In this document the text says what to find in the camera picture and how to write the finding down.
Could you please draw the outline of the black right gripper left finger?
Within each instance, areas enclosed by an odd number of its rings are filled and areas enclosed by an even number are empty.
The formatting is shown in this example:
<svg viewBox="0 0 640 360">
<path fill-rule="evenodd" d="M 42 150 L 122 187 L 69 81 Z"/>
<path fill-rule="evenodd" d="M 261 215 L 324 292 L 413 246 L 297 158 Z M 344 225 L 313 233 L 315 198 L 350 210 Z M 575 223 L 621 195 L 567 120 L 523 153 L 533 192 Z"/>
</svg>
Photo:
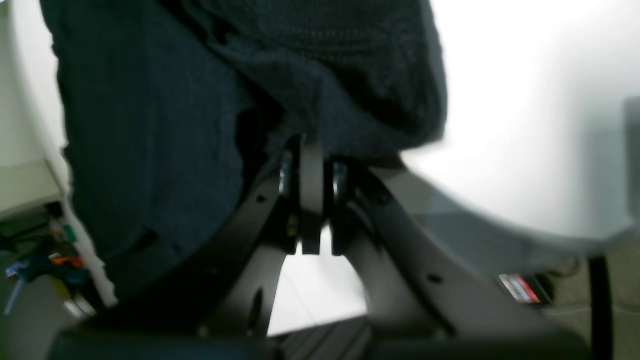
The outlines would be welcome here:
<svg viewBox="0 0 640 360">
<path fill-rule="evenodd" d="M 162 279 L 61 332 L 52 360 L 280 360 L 267 338 L 281 268 L 296 248 L 301 139 L 204 247 Z"/>
</svg>

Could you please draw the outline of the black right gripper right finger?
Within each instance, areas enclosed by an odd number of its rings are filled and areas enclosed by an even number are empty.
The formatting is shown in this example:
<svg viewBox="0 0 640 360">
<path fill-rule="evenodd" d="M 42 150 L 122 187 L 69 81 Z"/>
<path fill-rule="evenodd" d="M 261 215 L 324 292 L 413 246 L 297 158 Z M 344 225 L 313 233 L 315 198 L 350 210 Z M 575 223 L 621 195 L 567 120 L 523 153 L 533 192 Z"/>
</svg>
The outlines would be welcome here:
<svg viewBox="0 0 640 360">
<path fill-rule="evenodd" d="M 435 243 L 370 171 L 324 166 L 333 254 L 365 291 L 367 360 L 589 360 L 575 333 L 480 280 Z"/>
</svg>

